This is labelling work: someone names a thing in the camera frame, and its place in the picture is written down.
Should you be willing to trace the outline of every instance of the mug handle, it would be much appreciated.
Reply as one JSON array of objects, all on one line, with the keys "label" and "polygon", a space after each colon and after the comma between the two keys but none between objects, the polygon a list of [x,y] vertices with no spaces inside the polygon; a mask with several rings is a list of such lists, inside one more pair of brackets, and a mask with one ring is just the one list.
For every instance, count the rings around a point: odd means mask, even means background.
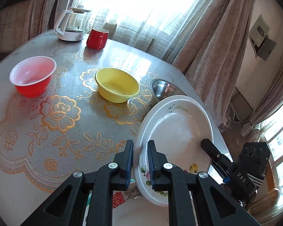
[{"label": "mug handle", "polygon": [[99,35],[99,39],[98,39],[98,41],[97,41],[97,45],[99,45],[99,47],[101,46],[102,41],[103,41],[103,36],[102,36],[102,35]]}]

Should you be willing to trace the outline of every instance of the brown curtain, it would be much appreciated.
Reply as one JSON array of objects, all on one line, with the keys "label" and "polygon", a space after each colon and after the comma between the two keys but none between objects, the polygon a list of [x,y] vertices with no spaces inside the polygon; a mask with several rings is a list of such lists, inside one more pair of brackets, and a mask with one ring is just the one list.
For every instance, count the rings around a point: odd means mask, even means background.
[{"label": "brown curtain", "polygon": [[260,101],[257,109],[242,125],[240,133],[243,137],[248,135],[253,126],[266,120],[275,113],[283,104],[283,55],[280,59],[275,77]]},{"label": "brown curtain", "polygon": [[24,25],[23,43],[50,29],[50,15],[58,13],[54,17],[59,16],[68,7],[68,3],[69,0],[31,0]]},{"label": "brown curtain", "polygon": [[172,63],[216,125],[222,123],[245,53],[255,0],[212,0]]}]

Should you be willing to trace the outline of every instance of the stainless steel bowl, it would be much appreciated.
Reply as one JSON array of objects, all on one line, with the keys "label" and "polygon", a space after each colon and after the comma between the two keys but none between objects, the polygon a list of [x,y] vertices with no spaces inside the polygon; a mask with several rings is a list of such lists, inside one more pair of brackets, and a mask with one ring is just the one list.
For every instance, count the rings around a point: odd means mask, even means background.
[{"label": "stainless steel bowl", "polygon": [[163,99],[169,96],[173,96],[173,95],[186,96],[186,94],[183,91],[181,91],[177,86],[162,79],[153,79],[150,82],[150,91],[152,93],[152,98],[151,98],[152,107],[156,105],[159,101],[162,101]]}]

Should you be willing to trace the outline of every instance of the table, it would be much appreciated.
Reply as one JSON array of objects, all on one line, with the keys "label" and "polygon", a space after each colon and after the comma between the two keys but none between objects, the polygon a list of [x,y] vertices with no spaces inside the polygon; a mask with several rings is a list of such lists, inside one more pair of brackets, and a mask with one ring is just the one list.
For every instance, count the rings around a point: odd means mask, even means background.
[{"label": "table", "polygon": [[[0,215],[8,225],[20,225],[74,171],[98,170],[124,150],[127,139],[134,140],[151,108],[152,79],[178,85],[204,106],[172,65],[112,40],[104,50],[89,49],[87,36],[69,43],[50,30],[0,63]],[[53,58],[57,69],[40,97],[25,98],[10,83],[9,73],[18,62],[40,55]],[[94,74],[108,66],[134,76],[139,95],[123,104],[103,99]],[[230,157],[212,126],[215,145]]]}]

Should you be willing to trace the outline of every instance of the red mug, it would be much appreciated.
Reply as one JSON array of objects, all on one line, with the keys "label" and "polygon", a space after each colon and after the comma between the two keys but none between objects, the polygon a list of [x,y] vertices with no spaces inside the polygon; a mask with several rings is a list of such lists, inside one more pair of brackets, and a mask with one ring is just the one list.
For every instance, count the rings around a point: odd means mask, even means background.
[{"label": "red mug", "polygon": [[101,28],[93,28],[87,39],[87,47],[101,50],[106,46],[109,31]]}]

